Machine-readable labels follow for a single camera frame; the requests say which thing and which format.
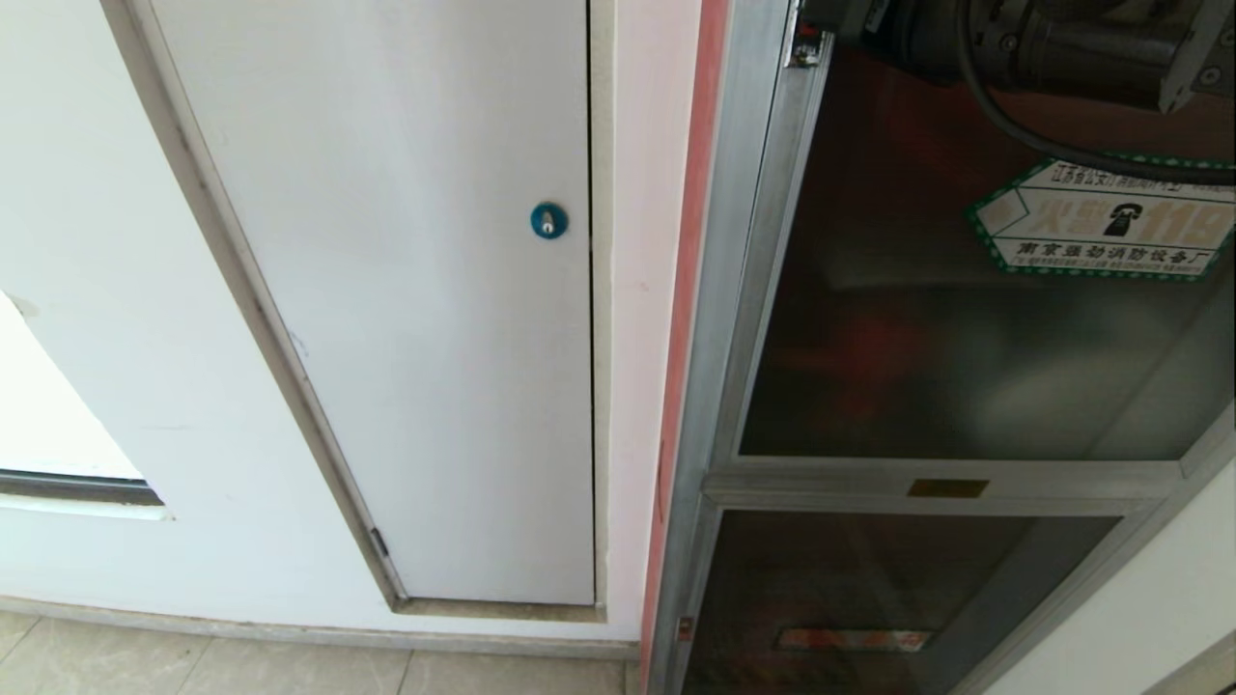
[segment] blue lock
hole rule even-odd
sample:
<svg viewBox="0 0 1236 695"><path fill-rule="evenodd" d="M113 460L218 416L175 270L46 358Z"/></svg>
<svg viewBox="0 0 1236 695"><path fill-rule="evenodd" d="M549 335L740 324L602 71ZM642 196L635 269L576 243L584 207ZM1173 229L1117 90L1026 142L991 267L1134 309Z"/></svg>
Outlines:
<svg viewBox="0 0 1236 695"><path fill-rule="evenodd" d="M541 239L557 239L566 234L566 210L554 203L541 203L533 208L533 231Z"/></svg>

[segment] white wall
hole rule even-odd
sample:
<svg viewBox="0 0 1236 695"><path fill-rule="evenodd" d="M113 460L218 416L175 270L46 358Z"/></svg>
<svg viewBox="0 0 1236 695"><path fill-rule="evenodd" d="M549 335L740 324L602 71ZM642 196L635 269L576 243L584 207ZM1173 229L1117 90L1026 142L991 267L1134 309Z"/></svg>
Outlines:
<svg viewBox="0 0 1236 695"><path fill-rule="evenodd" d="M988 690L1137 695L1236 628L1236 464Z"/></svg>
<svg viewBox="0 0 1236 695"><path fill-rule="evenodd" d="M94 0L0 0L0 288L37 307L32 331L176 519L0 508L0 595L266 623L635 639L698 1L619 5L608 623L388 611Z"/></svg>

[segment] metal bracket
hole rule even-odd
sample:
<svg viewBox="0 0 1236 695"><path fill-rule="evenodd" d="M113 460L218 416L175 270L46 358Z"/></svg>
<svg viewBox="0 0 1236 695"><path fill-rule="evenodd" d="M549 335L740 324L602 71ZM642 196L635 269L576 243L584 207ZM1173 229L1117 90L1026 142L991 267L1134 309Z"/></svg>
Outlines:
<svg viewBox="0 0 1236 695"><path fill-rule="evenodd" d="M381 553L383 558L389 558L391 550L388 550L386 547L386 540L382 538L382 532L378 531L377 527L371 528L370 537L373 538L373 547L378 549L378 553Z"/></svg>
<svg viewBox="0 0 1236 695"><path fill-rule="evenodd" d="M802 16L805 0L798 0L790 10L786 26L784 68L815 68L824 58L824 30Z"/></svg>
<svg viewBox="0 0 1236 695"><path fill-rule="evenodd" d="M1219 40L1210 47L1210 53L1203 61L1198 77L1193 80L1194 92L1204 92L1217 96L1232 98L1236 93L1236 28L1232 20L1236 11L1229 9L1227 21L1219 32Z"/></svg>
<svg viewBox="0 0 1236 695"><path fill-rule="evenodd" d="M682 616L679 618L679 642L691 642L695 639L695 618Z"/></svg>

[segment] glass panel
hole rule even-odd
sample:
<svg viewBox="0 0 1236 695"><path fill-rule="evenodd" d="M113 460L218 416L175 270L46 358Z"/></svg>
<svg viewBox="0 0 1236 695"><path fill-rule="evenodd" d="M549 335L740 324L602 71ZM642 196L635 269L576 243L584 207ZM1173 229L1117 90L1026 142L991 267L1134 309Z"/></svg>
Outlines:
<svg viewBox="0 0 1236 695"><path fill-rule="evenodd" d="M0 292L0 470L141 480Z"/></svg>
<svg viewBox="0 0 1236 695"><path fill-rule="evenodd" d="M1119 522L726 512L687 695L943 695Z"/></svg>
<svg viewBox="0 0 1236 695"><path fill-rule="evenodd" d="M1198 283L1002 273L963 211L1041 156L962 87L844 49L832 69L742 453L1180 456L1232 398L1231 245ZM1234 158L1231 101L1002 101L1095 148ZM1138 441L1096 451L1189 331L1215 339L1138 404Z"/></svg>

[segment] metal door frame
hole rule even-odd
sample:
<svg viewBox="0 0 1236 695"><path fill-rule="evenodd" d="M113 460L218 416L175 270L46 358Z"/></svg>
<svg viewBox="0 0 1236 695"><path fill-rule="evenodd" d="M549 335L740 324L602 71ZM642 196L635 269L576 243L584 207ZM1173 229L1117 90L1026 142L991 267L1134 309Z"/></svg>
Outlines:
<svg viewBox="0 0 1236 695"><path fill-rule="evenodd" d="M732 0L649 693L681 693L727 510L1120 516L1116 527L952 694L983 693L1236 456L1236 408L1179 460L996 461L740 455L760 349L832 53L782 67L796 0ZM989 480L981 498L907 497L917 479Z"/></svg>

